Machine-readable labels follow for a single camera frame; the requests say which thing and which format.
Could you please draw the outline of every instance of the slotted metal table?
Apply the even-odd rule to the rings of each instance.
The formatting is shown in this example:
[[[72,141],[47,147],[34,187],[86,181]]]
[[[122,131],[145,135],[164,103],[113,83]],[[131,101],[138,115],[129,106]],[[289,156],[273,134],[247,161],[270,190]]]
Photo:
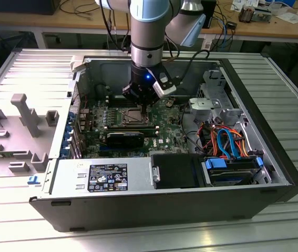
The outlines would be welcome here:
[[[11,53],[0,69],[0,104],[9,104],[12,90],[26,89],[43,99],[37,111],[61,107],[73,78],[72,56],[92,54],[94,50]],[[112,57],[116,52],[105,54]],[[272,59],[260,54],[210,56],[219,58],[229,59],[298,170],[296,86]],[[298,195],[250,220],[60,233],[29,205],[29,197],[42,187],[28,186],[27,180],[0,177],[0,251],[298,251]]]

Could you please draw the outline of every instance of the blue drive bracket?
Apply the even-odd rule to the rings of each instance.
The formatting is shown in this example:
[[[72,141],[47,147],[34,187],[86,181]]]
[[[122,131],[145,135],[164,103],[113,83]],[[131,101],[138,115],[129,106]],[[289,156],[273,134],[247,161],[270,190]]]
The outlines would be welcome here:
[[[231,150],[232,150],[232,153],[233,153],[233,156],[236,158],[236,159],[241,159],[241,156],[239,155],[237,149],[235,148],[235,144],[234,144],[234,138],[231,134],[231,132],[229,132],[229,130],[227,129],[221,129],[218,131],[218,136],[217,136],[217,141],[218,141],[218,146],[219,146],[219,149],[222,151],[222,153],[224,153],[227,158],[231,158],[230,154],[222,147],[222,144],[221,144],[221,134],[222,133],[227,133],[228,135],[228,139],[229,139],[229,142],[230,142],[230,145],[231,145]]]
[[[212,168],[227,168],[226,162],[224,159],[207,159],[205,162],[207,170]]]

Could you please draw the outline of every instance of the power supply label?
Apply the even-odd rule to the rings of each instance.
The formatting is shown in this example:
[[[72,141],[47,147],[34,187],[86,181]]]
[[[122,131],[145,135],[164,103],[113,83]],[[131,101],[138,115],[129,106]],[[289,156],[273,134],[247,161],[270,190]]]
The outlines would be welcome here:
[[[127,190],[127,164],[94,164],[90,166],[88,191],[91,193]]]

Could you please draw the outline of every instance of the metal bracket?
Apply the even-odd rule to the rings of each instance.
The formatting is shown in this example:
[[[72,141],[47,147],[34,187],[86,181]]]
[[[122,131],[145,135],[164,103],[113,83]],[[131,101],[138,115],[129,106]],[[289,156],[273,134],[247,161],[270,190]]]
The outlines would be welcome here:
[[[153,166],[152,167],[152,179],[155,183],[158,183],[160,181],[159,167],[158,166]]]
[[[259,170],[259,172],[256,174],[254,180],[260,184],[271,184],[271,177],[265,166],[262,166],[261,170]]]

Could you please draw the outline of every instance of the white cable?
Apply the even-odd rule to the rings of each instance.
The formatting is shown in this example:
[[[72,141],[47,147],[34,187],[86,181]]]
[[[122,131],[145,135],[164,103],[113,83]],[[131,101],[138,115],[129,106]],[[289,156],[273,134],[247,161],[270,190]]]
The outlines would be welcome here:
[[[250,151],[253,151],[253,149],[251,148],[250,146],[250,142],[249,142],[249,139],[248,139],[248,135],[247,135],[247,132],[245,131],[244,127],[243,127],[243,124],[241,122],[237,122],[241,125],[241,128],[242,128],[242,131],[243,131],[243,134],[244,134],[244,137],[245,137],[245,140],[247,141],[247,145],[249,147],[249,150]]]

